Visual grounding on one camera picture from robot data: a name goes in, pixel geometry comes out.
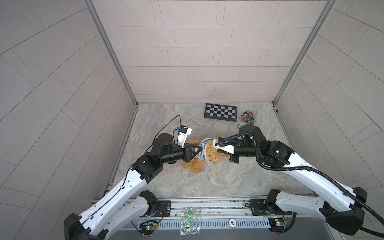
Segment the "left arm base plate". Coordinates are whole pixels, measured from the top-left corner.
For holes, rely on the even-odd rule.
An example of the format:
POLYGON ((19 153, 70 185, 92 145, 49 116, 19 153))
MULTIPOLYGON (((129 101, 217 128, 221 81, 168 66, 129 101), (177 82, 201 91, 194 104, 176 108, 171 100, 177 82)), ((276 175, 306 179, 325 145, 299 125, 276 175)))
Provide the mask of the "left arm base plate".
POLYGON ((158 201, 157 202, 157 210, 159 210, 159 213, 156 212, 152 216, 159 217, 160 213, 162 213, 165 217, 170 216, 170 211, 171 211, 171 201, 158 201))

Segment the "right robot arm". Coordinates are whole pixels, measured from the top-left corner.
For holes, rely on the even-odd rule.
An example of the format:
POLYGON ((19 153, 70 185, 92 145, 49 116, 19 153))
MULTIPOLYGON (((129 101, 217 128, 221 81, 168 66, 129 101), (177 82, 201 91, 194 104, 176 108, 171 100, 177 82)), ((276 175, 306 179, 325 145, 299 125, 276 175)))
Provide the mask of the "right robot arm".
POLYGON ((272 189, 264 203, 269 213, 296 212, 316 217, 349 236, 362 227, 365 212, 358 201, 366 201, 365 190, 352 189, 324 176, 292 148, 279 141, 268 141, 260 128, 244 125, 238 134, 220 140, 217 146, 230 148, 231 162, 238 163, 240 157, 256 157, 261 167, 286 173, 317 194, 299 196, 272 189))

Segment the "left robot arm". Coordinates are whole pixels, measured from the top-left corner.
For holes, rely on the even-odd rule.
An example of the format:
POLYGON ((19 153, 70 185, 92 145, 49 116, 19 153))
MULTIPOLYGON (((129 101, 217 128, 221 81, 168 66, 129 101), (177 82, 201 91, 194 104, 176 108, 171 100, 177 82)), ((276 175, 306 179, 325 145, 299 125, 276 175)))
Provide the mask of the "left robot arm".
POLYGON ((189 162, 204 148, 199 145, 175 144, 170 134, 160 134, 152 149, 138 158, 126 176, 103 198, 80 215, 64 220, 66 240, 108 240, 131 220, 157 209, 158 199, 143 188, 162 170, 163 165, 178 160, 189 162))

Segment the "blue white striped sweater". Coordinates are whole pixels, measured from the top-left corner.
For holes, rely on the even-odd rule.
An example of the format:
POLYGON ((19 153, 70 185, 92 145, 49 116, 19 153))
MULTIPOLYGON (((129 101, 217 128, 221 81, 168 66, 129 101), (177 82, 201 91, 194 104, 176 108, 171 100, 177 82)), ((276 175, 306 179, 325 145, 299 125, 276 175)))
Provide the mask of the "blue white striped sweater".
POLYGON ((213 147, 213 139, 212 138, 206 138, 199 141, 192 141, 190 142, 192 145, 201 146, 203 150, 197 155, 197 158, 213 163, 215 160, 215 148, 213 147))

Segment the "brown teddy bear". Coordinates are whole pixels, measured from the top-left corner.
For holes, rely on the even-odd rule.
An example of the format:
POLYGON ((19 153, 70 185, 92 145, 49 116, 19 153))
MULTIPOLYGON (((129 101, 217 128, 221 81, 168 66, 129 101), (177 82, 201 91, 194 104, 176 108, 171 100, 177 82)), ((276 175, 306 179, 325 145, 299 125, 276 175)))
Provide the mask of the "brown teddy bear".
POLYGON ((203 150, 188 163, 181 161, 181 166, 184 169, 190 169, 195 174, 202 172, 205 163, 218 165, 221 160, 229 158, 228 155, 220 153, 218 149, 213 147, 213 139, 211 138, 206 138, 199 141, 190 141, 188 144, 200 146, 203 148, 203 150))

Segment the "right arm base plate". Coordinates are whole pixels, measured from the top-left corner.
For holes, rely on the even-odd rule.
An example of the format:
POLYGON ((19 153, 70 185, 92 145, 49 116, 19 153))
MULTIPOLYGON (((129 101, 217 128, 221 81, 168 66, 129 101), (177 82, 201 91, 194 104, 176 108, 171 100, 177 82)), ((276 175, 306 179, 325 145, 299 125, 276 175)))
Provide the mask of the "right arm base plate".
POLYGON ((253 216, 282 216, 282 215, 292 215, 292 212, 285 212, 281 210, 276 203, 267 202, 266 200, 250 200, 248 203, 245 203, 246 208, 251 209, 253 216))

